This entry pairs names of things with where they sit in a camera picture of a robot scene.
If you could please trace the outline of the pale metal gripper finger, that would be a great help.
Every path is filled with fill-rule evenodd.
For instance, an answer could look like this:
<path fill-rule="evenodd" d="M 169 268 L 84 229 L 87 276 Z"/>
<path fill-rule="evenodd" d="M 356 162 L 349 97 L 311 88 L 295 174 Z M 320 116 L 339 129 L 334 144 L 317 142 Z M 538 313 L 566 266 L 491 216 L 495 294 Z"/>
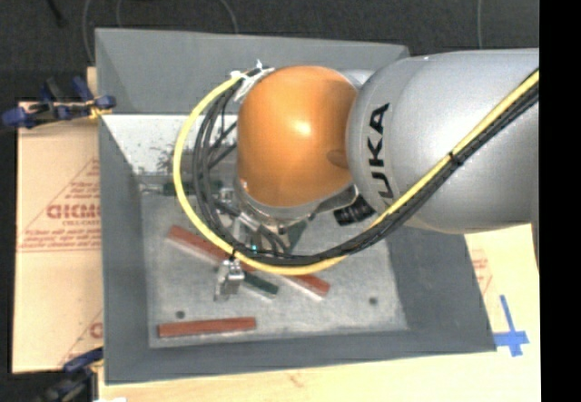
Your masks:
<path fill-rule="evenodd" d="M 216 268 L 216 282 L 213 292 L 213 300 L 216 302 L 225 301 L 229 298 L 226 291 L 227 279 L 229 274 L 229 261 L 223 260 Z"/>
<path fill-rule="evenodd" d="M 225 295 L 232 296 L 238 293 L 244 282 L 244 271 L 238 260 L 229 260 L 225 277 Z"/>

